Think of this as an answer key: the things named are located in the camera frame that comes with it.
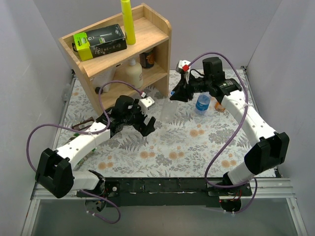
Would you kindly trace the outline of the blue label water bottle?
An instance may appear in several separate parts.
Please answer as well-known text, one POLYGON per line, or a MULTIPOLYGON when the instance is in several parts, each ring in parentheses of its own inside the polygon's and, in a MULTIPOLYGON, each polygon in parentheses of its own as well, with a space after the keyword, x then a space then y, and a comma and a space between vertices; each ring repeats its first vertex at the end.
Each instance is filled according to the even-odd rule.
POLYGON ((211 95, 208 92, 201 93, 195 104, 195 112, 198 115, 204 115, 209 108, 210 102, 211 95))

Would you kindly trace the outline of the orange juice bottle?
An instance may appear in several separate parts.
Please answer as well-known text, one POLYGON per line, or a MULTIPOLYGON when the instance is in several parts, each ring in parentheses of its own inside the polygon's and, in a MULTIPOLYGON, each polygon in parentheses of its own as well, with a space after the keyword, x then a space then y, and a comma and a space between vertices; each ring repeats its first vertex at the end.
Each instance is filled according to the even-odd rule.
POLYGON ((225 111, 225 107, 220 102, 216 101, 215 110, 223 113, 225 111))

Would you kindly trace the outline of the clear plastic cup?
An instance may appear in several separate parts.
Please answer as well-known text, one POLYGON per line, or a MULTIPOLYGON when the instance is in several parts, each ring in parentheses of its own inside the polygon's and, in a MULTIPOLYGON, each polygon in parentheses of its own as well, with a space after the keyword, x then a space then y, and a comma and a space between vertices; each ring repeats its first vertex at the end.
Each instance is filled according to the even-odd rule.
POLYGON ((177 107, 178 107, 177 101, 170 100, 169 98, 165 99, 160 115, 161 121, 166 123, 172 122, 173 118, 175 117, 177 107))

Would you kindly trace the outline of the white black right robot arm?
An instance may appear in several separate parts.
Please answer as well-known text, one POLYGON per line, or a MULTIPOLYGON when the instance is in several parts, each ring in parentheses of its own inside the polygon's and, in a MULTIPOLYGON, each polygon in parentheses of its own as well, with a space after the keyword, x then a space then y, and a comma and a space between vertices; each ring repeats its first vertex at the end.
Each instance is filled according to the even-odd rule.
POLYGON ((224 147, 230 144, 240 130, 246 134, 252 148, 245 155, 244 161, 225 173, 221 183, 209 184, 223 189, 227 195, 232 196, 256 175, 285 161, 289 137, 286 133, 279 133, 269 126, 252 107, 242 79, 226 78, 220 58, 206 58, 202 63, 203 74, 196 78, 191 75, 191 62, 187 60, 178 62, 176 71, 180 73, 181 79, 174 87, 170 99, 188 102, 193 99, 194 94, 207 92, 238 122, 237 129, 224 147))

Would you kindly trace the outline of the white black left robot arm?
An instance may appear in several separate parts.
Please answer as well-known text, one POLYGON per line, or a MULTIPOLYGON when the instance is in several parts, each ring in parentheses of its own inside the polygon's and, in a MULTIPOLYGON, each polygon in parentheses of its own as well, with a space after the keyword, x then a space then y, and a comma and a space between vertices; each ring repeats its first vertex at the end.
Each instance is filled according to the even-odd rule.
POLYGON ((72 190, 84 190, 95 197, 104 195, 105 178, 93 170, 75 171, 75 166, 125 126, 132 126, 144 137, 154 132, 156 119, 151 117, 145 123, 147 112, 154 103, 151 97, 133 99, 121 95, 115 105, 98 117, 84 134, 56 150, 45 149, 39 160, 35 181, 56 198, 62 198, 72 190))

